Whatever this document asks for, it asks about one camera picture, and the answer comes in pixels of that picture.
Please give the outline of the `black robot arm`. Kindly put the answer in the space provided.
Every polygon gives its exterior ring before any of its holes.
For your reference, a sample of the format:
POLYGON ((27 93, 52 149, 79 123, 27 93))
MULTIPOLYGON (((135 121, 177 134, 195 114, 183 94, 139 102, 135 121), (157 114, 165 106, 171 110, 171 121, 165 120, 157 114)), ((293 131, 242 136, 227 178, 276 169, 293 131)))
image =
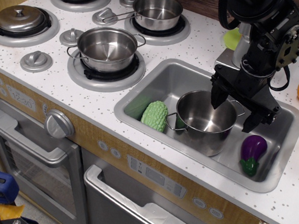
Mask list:
POLYGON ((250 110, 243 124, 248 133, 261 123, 273 123, 281 111, 271 91, 285 90, 289 82, 273 87, 271 80, 280 70, 290 80, 288 66, 299 57, 299 9, 293 0, 218 0, 218 18, 228 30, 251 26, 239 70, 216 65, 211 78, 213 108, 232 96, 250 110))

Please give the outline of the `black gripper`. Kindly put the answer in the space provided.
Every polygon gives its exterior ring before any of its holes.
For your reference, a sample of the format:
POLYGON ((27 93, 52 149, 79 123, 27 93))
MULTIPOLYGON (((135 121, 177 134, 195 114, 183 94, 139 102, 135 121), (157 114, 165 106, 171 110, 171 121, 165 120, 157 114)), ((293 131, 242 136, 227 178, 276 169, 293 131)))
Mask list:
POLYGON ((251 111, 246 118, 242 132, 251 132, 258 125, 274 121, 281 111, 271 91, 282 91, 283 87, 273 87, 271 80, 281 68, 277 67, 270 73, 260 73, 250 65, 242 63, 240 70, 217 64, 215 74, 211 77, 211 105, 217 109, 225 100, 232 96, 251 111))

